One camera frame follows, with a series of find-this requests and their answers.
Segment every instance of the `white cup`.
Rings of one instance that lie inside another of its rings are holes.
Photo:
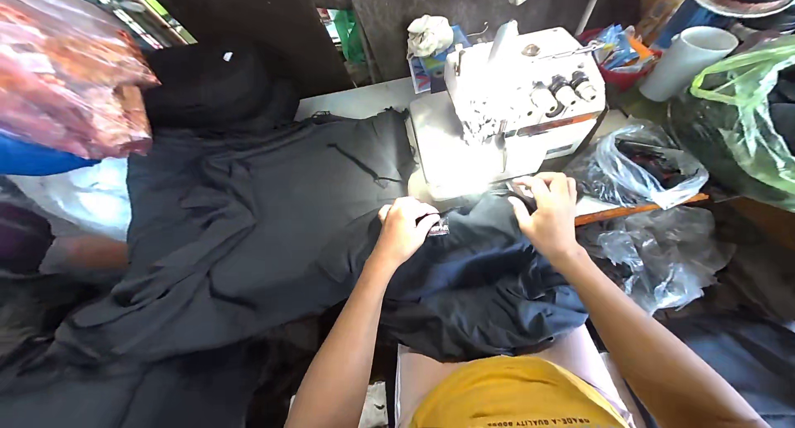
[[[640,88],[643,96],[655,102],[677,94],[696,74],[726,57],[739,43],[728,31],[711,26],[687,28],[672,42]]]

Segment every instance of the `forearm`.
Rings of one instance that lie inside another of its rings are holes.
[[[717,372],[613,284],[585,250],[553,265],[576,288],[611,359],[661,426],[767,426]]]
[[[298,388],[288,428],[356,427],[364,405],[381,304],[397,267],[370,259]]]

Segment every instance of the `hand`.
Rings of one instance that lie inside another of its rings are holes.
[[[531,215],[520,199],[508,198],[519,228],[532,245],[552,262],[582,250],[574,236],[577,204],[574,178],[567,178],[562,173],[542,172],[513,181],[528,186],[536,199],[538,210]]]
[[[422,216],[426,217],[417,223]],[[422,246],[428,231],[439,221],[439,211],[416,198],[403,197],[385,204],[378,211],[378,218],[381,235],[370,258],[398,268]]]

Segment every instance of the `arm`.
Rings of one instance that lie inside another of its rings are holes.
[[[418,224],[417,219],[423,216]],[[359,426],[386,286],[439,220],[431,205],[411,197],[384,206],[378,217],[383,223],[378,242],[309,365],[285,428]]]
[[[539,173],[528,185],[538,210],[511,199],[522,231],[575,287],[611,359],[665,428],[765,427],[759,414],[717,372],[628,298],[576,242],[574,180]]]

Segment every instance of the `white rag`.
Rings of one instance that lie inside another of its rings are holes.
[[[408,58],[435,56],[452,45],[452,27],[445,17],[423,15],[408,30]]]

